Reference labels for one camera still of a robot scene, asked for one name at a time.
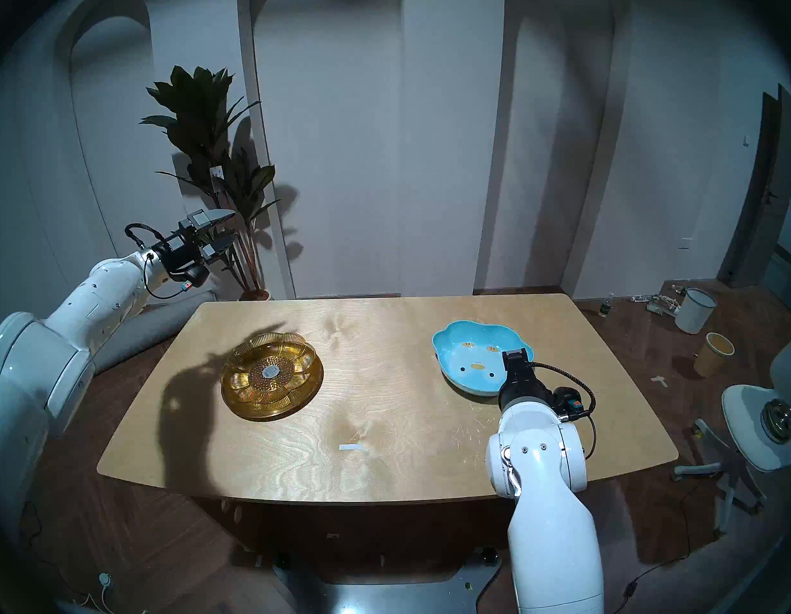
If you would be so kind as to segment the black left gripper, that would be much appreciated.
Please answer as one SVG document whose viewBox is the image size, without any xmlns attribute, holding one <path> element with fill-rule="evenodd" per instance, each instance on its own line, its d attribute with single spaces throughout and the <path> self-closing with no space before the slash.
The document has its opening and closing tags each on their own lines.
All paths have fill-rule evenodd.
<svg viewBox="0 0 791 614">
<path fill-rule="evenodd" d="M 192 238 L 186 241 L 180 232 L 154 244 L 154 252 L 170 278 L 208 278 L 204 263 L 227 257 L 237 238 L 235 232 L 209 232 L 236 216 L 232 209 L 199 209 L 186 216 L 186 235 L 201 234 L 201 249 Z"/>
</svg>

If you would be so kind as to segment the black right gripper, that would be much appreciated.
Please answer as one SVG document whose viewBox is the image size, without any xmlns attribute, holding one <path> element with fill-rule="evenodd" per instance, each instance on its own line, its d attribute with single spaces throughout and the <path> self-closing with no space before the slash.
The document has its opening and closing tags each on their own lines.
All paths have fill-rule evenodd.
<svg viewBox="0 0 791 614">
<path fill-rule="evenodd" d="M 503 351 L 504 370 L 507 373 L 504 384 L 499 389 L 498 404 L 506 409 L 514 401 L 532 399 L 551 407 L 554 394 L 538 379 L 530 369 L 527 349 Z"/>
</svg>

